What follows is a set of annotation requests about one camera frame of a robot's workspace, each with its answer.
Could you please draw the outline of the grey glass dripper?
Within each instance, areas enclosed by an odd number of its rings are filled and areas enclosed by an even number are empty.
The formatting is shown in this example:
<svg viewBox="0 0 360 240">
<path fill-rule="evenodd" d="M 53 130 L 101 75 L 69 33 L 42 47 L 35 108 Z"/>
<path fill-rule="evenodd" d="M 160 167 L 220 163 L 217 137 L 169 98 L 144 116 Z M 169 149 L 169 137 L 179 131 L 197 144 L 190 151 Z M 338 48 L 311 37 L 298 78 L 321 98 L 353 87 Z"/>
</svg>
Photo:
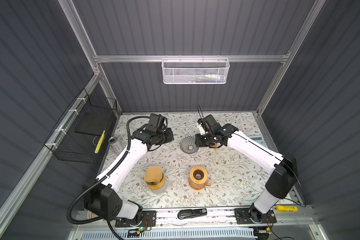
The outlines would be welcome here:
<svg viewBox="0 0 360 240">
<path fill-rule="evenodd" d="M 199 147 L 197 147 L 197 145 L 196 145 L 196 136 L 189 135 L 189 136 L 184 137 L 180 141 L 180 149 L 185 154 L 189 154 L 189 155 L 197 153 L 199 150 Z"/>
</svg>

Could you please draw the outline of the orange glass pitcher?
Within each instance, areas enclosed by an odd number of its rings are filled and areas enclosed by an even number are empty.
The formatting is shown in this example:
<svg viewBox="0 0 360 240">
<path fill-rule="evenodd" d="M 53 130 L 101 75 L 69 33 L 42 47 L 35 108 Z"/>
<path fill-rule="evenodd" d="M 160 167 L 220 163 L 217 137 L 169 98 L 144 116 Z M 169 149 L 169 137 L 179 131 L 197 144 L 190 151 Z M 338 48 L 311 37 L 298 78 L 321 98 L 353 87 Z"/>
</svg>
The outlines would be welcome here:
<svg viewBox="0 0 360 240">
<path fill-rule="evenodd" d="M 201 190 L 205 187 L 211 186 L 211 184 L 208 182 L 207 179 L 197 180 L 197 179 L 193 179 L 193 178 L 189 178 L 189 185 L 191 186 L 191 188 L 193 188 L 195 190 Z"/>
</svg>

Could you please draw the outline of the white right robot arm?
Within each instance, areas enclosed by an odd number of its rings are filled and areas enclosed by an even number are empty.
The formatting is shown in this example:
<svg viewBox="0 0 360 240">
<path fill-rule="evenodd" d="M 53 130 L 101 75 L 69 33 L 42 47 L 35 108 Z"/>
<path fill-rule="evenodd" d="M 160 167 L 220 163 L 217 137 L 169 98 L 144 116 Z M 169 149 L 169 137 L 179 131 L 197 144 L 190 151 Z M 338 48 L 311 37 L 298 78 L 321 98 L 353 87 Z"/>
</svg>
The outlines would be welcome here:
<svg viewBox="0 0 360 240">
<path fill-rule="evenodd" d="M 195 144 L 199 148 L 230 147 L 248 157 L 269 174 L 265 188 L 251 204 L 249 214 L 254 222 L 263 221 L 268 212 L 284 199 L 298 181 L 297 161 L 291 155 L 274 152 L 246 136 L 231 124 L 221 126 L 212 115 L 200 115 L 199 134 Z"/>
</svg>

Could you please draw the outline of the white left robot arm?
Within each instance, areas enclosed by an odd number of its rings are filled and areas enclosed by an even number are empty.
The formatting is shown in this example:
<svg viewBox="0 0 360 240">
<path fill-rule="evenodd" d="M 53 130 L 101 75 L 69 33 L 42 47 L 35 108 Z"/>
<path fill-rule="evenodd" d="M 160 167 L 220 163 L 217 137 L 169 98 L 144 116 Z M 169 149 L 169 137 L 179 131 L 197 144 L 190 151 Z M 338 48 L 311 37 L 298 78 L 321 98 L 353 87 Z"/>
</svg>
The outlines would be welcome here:
<svg viewBox="0 0 360 240">
<path fill-rule="evenodd" d="M 95 180 L 89 181 L 84 190 L 84 208 L 101 220 L 124 219 L 134 225 L 140 223 L 143 208 L 132 201 L 122 200 L 118 191 L 128 173 L 153 146 L 174 140 L 168 119 L 162 115 L 150 114 L 129 119 L 127 146 L 114 162 Z"/>
</svg>

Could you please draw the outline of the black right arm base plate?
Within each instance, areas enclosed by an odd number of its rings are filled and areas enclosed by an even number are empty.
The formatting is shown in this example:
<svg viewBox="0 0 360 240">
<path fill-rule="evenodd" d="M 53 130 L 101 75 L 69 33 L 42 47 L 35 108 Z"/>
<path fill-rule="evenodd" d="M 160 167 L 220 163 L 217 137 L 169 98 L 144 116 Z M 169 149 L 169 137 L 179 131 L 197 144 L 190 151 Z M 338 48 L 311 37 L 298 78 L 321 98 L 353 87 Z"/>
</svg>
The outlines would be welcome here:
<svg viewBox="0 0 360 240">
<path fill-rule="evenodd" d="M 234 209 L 234 216 L 237 224 L 275 224 L 277 223 L 276 215 L 272 209 L 266 214 L 262 214 L 257 209 L 248 208 L 236 208 Z"/>
</svg>

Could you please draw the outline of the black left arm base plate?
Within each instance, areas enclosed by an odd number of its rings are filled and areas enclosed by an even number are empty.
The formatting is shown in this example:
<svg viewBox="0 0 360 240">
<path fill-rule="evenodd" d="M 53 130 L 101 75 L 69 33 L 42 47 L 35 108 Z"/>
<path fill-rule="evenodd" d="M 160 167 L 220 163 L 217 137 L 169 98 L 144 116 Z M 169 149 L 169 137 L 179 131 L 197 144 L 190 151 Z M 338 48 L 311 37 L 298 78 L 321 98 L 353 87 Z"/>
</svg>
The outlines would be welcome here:
<svg viewBox="0 0 360 240">
<path fill-rule="evenodd" d="M 115 222 L 116 228 L 129 228 L 129 227 L 155 227 L 157 219 L 156 211 L 143 210 L 138 212 L 135 219 L 129 220 L 125 218 L 118 218 Z"/>
</svg>

